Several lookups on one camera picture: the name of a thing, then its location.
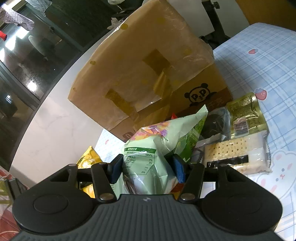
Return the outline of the blue plaid bed sheet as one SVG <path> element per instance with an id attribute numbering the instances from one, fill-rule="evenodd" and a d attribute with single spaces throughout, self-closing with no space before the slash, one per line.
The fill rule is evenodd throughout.
<path id="1" fill-rule="evenodd" d="M 214 56 L 234 99 L 250 92 L 258 99 L 269 128 L 271 172 L 250 178 L 280 199 L 276 233 L 295 240 L 295 31 L 255 23 Z"/>

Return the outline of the red snack packet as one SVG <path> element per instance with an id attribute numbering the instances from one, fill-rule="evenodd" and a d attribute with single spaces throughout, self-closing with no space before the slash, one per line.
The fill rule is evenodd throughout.
<path id="1" fill-rule="evenodd" d="M 174 119 L 177 119 L 178 117 L 174 114 L 174 113 L 172 113 L 172 115 L 171 115 L 171 120 L 174 120 Z"/>

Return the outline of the pale green chip bag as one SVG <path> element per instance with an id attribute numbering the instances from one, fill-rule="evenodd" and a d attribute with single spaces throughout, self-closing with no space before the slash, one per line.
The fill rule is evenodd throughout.
<path id="1" fill-rule="evenodd" d="M 124 146 L 123 173 L 112 185 L 116 196 L 169 194 L 181 176 L 168 159 L 177 154 L 191 160 L 207 115 L 203 106 L 196 114 L 140 128 Z"/>

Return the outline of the dark cookie packet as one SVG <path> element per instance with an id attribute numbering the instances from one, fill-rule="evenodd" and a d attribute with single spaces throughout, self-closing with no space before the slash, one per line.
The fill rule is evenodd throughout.
<path id="1" fill-rule="evenodd" d="M 230 113 L 226 107 L 208 113 L 199 140 L 195 145 L 191 162 L 203 161 L 205 146 L 230 139 Z"/>

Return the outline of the hanging grey garment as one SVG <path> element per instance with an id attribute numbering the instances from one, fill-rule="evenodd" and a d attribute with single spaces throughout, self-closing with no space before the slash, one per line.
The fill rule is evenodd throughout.
<path id="1" fill-rule="evenodd" d="M 23 27 L 27 31 L 31 31 L 35 26 L 34 21 L 27 18 L 26 16 L 17 13 L 5 4 L 1 6 L 0 15 L 2 22 L 6 24 L 15 24 L 17 26 Z"/>

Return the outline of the clear cracker biscuit pack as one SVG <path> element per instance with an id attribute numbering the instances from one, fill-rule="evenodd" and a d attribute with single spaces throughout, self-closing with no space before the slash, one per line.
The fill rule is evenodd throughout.
<path id="1" fill-rule="evenodd" d="M 207 168 L 230 166 L 244 175 L 270 172 L 267 131 L 205 146 L 203 165 Z"/>

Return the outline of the white rag on handlebar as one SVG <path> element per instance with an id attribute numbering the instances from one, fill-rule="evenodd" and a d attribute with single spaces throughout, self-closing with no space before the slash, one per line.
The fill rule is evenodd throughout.
<path id="1" fill-rule="evenodd" d="M 123 23 L 123 20 L 118 20 L 117 18 L 111 18 L 111 25 L 107 27 L 107 29 L 108 30 L 115 29 L 122 23 Z"/>

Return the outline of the wooden wardrobe panel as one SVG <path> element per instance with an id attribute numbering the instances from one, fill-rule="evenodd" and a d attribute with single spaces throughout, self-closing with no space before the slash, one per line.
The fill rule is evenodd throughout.
<path id="1" fill-rule="evenodd" d="M 295 1 L 238 0 L 250 25 L 265 23 L 295 31 Z"/>

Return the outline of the brown cardboard box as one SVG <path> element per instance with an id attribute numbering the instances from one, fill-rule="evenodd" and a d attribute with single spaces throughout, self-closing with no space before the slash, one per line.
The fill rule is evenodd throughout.
<path id="1" fill-rule="evenodd" d="M 223 107 L 232 94 L 212 48 L 167 1 L 148 1 L 98 46 L 68 98 L 127 141 L 173 114 Z"/>

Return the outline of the gold foil snack pouch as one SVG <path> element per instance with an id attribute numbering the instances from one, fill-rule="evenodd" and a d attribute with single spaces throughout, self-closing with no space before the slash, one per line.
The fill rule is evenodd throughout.
<path id="1" fill-rule="evenodd" d="M 259 102 L 253 92 L 226 104 L 230 114 L 230 137 L 244 137 L 261 131 L 268 132 L 268 126 Z"/>

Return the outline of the dark window frame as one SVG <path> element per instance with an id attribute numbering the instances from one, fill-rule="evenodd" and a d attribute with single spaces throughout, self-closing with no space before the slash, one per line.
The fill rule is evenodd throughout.
<path id="1" fill-rule="evenodd" d="M 34 21 L 31 31 L 1 21 L 1 166 L 10 169 L 33 114 L 87 48 L 107 32 L 120 7 L 108 1 L 1 1 Z"/>

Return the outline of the black exercise bike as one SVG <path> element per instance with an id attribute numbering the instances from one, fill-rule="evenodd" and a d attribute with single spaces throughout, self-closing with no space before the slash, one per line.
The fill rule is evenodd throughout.
<path id="1" fill-rule="evenodd" d="M 220 9 L 219 3 L 217 1 L 212 3 L 210 0 L 201 1 L 201 3 L 210 19 L 214 31 L 205 36 L 200 36 L 199 38 L 209 44 L 214 50 L 228 41 L 230 37 L 225 34 L 221 21 L 216 13 L 216 9 Z"/>

